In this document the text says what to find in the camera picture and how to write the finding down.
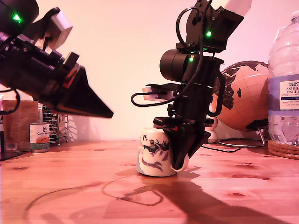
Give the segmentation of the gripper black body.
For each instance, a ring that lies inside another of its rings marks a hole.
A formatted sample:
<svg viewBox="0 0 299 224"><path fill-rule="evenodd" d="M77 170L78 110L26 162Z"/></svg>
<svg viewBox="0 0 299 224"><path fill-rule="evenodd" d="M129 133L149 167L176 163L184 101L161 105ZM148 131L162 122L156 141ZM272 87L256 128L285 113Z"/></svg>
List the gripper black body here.
<svg viewBox="0 0 299 224"><path fill-rule="evenodd" d="M213 89L193 84L183 95L168 105L168 117L156 117L155 128L195 133L212 127L214 120L207 117L213 100Z"/></svg>
<svg viewBox="0 0 299 224"><path fill-rule="evenodd" d="M74 94L83 67L79 55L70 52L63 58L57 51L50 54L34 50L30 56L30 95L52 109L74 109L69 101Z"/></svg>

